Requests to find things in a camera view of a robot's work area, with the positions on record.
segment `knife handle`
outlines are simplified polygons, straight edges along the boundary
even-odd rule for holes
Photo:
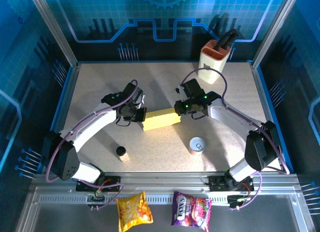
[[[216,44],[216,46],[213,48],[214,50],[216,51],[219,51],[219,48],[221,46],[223,46],[229,39],[229,37],[232,35],[232,34],[236,34],[237,31],[233,28],[231,30],[229,30],[227,33],[225,33],[225,35],[218,41],[218,43]]]
[[[223,44],[221,45],[221,48],[226,50],[228,48],[228,46],[230,46],[233,42],[235,42],[235,40],[238,38],[238,34],[234,33],[232,34],[228,40]]]

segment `blue enclosure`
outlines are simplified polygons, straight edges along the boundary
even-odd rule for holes
[[[204,44],[231,29],[239,37],[227,61],[255,65],[291,172],[319,186],[320,0],[296,0],[278,27],[288,0],[44,1],[41,10],[33,0],[0,0],[0,231],[16,229],[33,175],[43,172],[44,134],[62,129],[77,65],[198,62]]]

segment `snack bag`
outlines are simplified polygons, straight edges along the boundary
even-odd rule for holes
[[[209,232],[212,199],[174,192],[171,225],[198,227]]]
[[[116,206],[119,214],[119,232],[125,232],[132,226],[154,222],[145,192],[129,198],[117,198]]]

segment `yellow block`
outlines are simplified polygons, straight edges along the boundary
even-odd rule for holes
[[[143,130],[149,131],[166,126],[171,126],[181,121],[181,116],[177,115],[175,108],[167,108],[153,112],[147,112],[145,121],[142,122]]]

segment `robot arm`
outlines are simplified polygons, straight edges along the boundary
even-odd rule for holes
[[[134,93],[133,96],[127,102],[121,104],[132,93]],[[59,153],[54,158],[50,170],[64,181],[73,178],[94,183],[102,176],[102,170],[93,164],[80,162],[77,153],[99,130],[116,119],[119,121],[123,117],[129,123],[143,122],[147,111],[145,107],[141,107],[144,96],[140,88],[128,83],[122,92],[106,95],[93,112],[75,125],[63,129],[59,133],[50,131],[44,137],[41,154],[42,164],[48,166],[55,149],[62,140],[65,140],[59,149]]]
[[[213,91],[205,93],[196,79],[185,82],[181,85],[181,89],[176,91],[186,98],[175,102],[174,109],[178,115],[201,112],[203,116],[209,116],[224,123],[246,142],[244,158],[225,173],[225,185],[231,190],[277,158],[268,140],[254,126],[261,125],[275,145],[280,147],[277,128],[271,121],[262,123],[226,103],[219,94]]]

